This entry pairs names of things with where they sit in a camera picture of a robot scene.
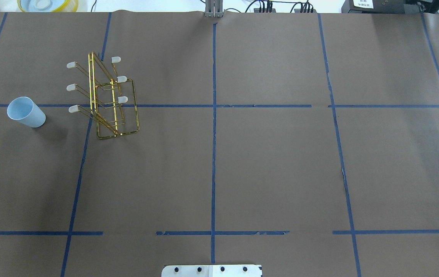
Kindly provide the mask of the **light blue plastic cup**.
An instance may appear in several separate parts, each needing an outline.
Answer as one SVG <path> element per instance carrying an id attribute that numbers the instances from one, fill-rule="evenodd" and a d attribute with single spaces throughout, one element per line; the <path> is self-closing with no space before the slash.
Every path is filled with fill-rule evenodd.
<path id="1" fill-rule="evenodd" d="M 31 98 L 17 97 L 7 107 L 7 116 L 31 128 L 39 128 L 46 122 L 46 115 Z"/>

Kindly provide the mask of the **far orange usb hub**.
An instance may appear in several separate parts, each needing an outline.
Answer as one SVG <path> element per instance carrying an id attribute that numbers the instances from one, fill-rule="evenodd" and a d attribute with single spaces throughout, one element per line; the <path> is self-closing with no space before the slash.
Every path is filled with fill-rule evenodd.
<path id="1" fill-rule="evenodd" d="M 255 0 L 249 5 L 254 13 L 275 13 L 274 1 L 270 0 Z"/>

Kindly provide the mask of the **black electronics box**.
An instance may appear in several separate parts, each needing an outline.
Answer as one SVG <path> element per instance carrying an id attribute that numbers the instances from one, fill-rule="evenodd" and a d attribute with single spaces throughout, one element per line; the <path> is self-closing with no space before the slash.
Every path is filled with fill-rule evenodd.
<path id="1" fill-rule="evenodd" d="M 417 14 L 436 13 L 439 0 L 345 0 L 342 13 Z"/>

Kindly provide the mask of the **yellow tape roll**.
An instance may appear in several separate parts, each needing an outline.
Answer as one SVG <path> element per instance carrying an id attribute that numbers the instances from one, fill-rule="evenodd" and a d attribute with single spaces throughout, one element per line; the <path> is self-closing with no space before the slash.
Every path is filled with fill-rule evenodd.
<path id="1" fill-rule="evenodd" d="M 23 12 L 75 12 L 78 0 L 17 0 L 19 9 Z"/>

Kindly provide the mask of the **aluminium frame post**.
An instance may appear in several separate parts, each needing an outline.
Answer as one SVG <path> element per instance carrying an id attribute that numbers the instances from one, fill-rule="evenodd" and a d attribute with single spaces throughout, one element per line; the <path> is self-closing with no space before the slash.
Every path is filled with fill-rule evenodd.
<path id="1" fill-rule="evenodd" d="M 206 18 L 221 18 L 224 15 L 223 0 L 203 0 Z"/>

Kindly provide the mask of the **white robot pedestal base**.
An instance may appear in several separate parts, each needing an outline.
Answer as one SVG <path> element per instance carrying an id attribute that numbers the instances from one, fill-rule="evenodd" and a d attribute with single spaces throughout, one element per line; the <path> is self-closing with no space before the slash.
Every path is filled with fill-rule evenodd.
<path id="1" fill-rule="evenodd" d="M 262 277 L 262 266 L 255 264 L 169 265 L 162 277 Z"/>

